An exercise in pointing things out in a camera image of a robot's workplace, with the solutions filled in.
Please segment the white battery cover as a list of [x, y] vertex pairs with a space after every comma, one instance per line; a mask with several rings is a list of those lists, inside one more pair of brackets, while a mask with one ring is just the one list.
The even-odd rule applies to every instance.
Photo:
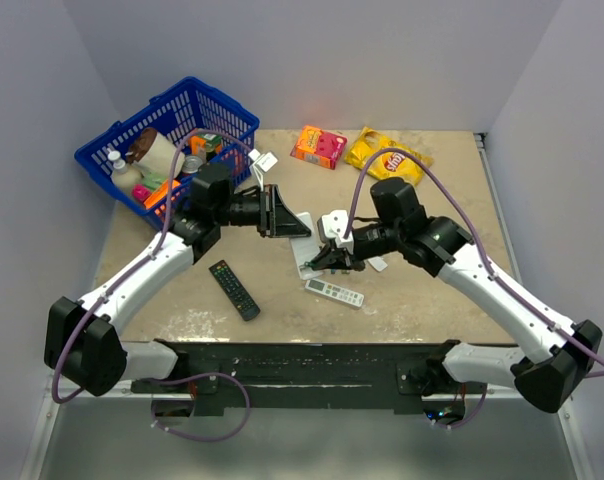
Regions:
[[372, 257], [372, 258], [369, 258], [368, 259], [368, 263], [377, 272], [382, 272], [382, 271], [384, 271], [388, 267], [388, 264], [381, 257]]

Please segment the small white remote control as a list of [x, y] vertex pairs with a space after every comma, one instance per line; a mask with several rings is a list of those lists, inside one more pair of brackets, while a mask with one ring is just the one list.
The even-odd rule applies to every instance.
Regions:
[[307, 265], [320, 252], [320, 245], [311, 214], [301, 212], [297, 214], [297, 218], [311, 231], [309, 237], [292, 238], [290, 240], [298, 275], [301, 280], [307, 281], [323, 274], [322, 271], [314, 271]]

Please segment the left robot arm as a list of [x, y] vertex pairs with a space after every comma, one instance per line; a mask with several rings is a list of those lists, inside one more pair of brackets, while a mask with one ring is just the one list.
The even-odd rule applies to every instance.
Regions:
[[267, 238], [311, 234], [284, 204], [277, 185], [237, 192], [228, 167], [203, 165], [178, 200], [167, 231], [102, 286], [51, 306], [44, 361], [53, 379], [66, 378], [93, 396], [123, 380], [155, 380], [167, 392], [182, 390], [189, 368], [175, 348], [163, 341], [124, 342], [120, 334], [153, 296], [217, 243], [226, 226], [253, 227]]

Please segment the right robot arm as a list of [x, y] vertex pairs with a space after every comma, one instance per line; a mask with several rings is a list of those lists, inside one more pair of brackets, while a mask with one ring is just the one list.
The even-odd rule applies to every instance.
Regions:
[[410, 265], [453, 287], [501, 326], [513, 347], [489, 347], [450, 340], [407, 374], [424, 396], [448, 393], [464, 383], [515, 389], [546, 413], [555, 413], [593, 367], [601, 329], [576, 323], [546, 307], [491, 260], [454, 220], [426, 213], [414, 188], [399, 178], [370, 189], [377, 215], [355, 228], [344, 210], [317, 222], [320, 252], [314, 270], [361, 271], [366, 260], [398, 252]]

